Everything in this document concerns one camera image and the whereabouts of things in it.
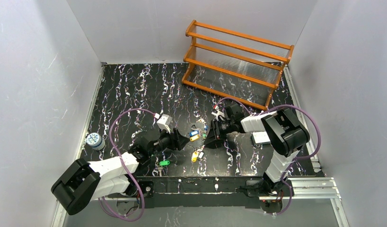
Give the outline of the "green tag key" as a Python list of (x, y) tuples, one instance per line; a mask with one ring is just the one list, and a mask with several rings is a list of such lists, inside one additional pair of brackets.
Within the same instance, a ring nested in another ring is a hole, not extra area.
[(169, 160), (163, 160), (163, 161), (160, 161), (157, 165), (157, 170), (158, 170), (158, 175), (161, 177), (163, 172), (164, 172), (164, 169), (167, 168), (168, 166), (170, 165), (170, 161)]

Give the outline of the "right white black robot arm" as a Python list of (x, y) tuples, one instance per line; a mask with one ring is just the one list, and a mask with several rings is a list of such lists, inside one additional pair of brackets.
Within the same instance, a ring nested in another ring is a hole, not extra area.
[(284, 185), (289, 165), (310, 140), (308, 130), (293, 112), (297, 109), (292, 105), (279, 105), (263, 113), (245, 114), (239, 104), (229, 105), (223, 111), (214, 113), (204, 146), (220, 147), (232, 132), (266, 132), (273, 147), (273, 156), (263, 174), (261, 186), (276, 191)]

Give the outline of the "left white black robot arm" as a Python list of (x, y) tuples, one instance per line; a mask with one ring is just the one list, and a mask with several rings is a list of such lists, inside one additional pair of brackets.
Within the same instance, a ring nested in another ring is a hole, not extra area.
[(133, 174), (153, 155), (166, 149), (182, 150), (189, 141), (177, 128), (171, 132), (149, 131), (120, 157), (91, 162), (75, 160), (52, 185), (51, 192), (69, 215), (75, 215), (95, 199), (126, 192), (132, 183), (128, 172)]

